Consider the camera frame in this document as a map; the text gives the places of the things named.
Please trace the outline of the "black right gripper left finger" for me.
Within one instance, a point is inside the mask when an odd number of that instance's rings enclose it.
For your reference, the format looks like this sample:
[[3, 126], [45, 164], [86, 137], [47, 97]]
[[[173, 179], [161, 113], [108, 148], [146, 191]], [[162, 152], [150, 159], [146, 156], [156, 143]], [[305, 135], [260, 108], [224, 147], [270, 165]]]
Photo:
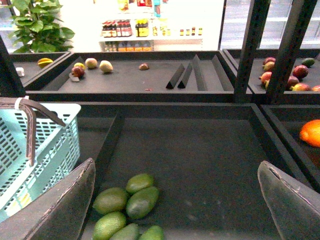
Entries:
[[0, 224], [2, 240], [78, 239], [95, 185], [92, 158]]

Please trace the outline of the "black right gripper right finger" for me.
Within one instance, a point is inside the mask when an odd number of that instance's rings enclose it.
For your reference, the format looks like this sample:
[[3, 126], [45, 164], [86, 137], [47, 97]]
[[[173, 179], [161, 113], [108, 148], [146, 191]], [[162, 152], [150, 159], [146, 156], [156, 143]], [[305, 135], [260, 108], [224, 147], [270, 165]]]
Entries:
[[257, 170], [265, 203], [282, 240], [320, 238], [320, 194], [267, 161]]

